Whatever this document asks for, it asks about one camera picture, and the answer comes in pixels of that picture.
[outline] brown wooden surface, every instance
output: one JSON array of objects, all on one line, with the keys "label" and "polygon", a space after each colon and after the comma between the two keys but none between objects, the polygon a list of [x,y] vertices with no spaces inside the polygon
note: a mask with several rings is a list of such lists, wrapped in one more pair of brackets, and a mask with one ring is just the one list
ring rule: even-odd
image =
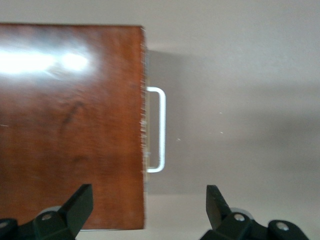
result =
[{"label": "brown wooden surface", "polygon": [[91,183],[85,229],[143,228],[144,53],[139,26],[0,25],[0,218]]}]

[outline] wood grain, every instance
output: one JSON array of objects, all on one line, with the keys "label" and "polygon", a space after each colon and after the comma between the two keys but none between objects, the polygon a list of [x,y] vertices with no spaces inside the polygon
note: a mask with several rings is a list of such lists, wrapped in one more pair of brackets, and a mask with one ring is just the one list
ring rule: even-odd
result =
[{"label": "wood grain", "polygon": [[91,183],[85,229],[144,227],[144,46],[139,26],[0,25],[0,218]]}]

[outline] white handle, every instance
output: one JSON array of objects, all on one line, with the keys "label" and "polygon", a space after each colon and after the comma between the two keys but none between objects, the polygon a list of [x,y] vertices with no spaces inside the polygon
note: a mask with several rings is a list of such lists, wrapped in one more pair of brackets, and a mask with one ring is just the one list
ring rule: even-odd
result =
[{"label": "white handle", "polygon": [[166,163],[166,94],[154,86],[148,86],[146,90],[159,94],[159,165],[146,170],[147,173],[158,173],[164,169]]}]

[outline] glossy varnish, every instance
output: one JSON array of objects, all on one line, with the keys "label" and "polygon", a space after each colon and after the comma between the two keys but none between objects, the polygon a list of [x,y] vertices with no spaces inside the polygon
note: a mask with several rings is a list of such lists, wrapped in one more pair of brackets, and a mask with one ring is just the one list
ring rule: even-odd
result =
[{"label": "glossy varnish", "polygon": [[85,229],[144,226],[139,26],[0,25],[0,218],[92,184]]}]

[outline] wooden box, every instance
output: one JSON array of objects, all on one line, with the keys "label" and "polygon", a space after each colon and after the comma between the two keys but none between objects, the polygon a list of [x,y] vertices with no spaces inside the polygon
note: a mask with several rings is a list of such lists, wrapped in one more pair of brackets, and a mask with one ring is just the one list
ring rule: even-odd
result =
[{"label": "wooden box", "polygon": [[0,219],[92,184],[85,229],[144,227],[140,26],[0,24]]}]

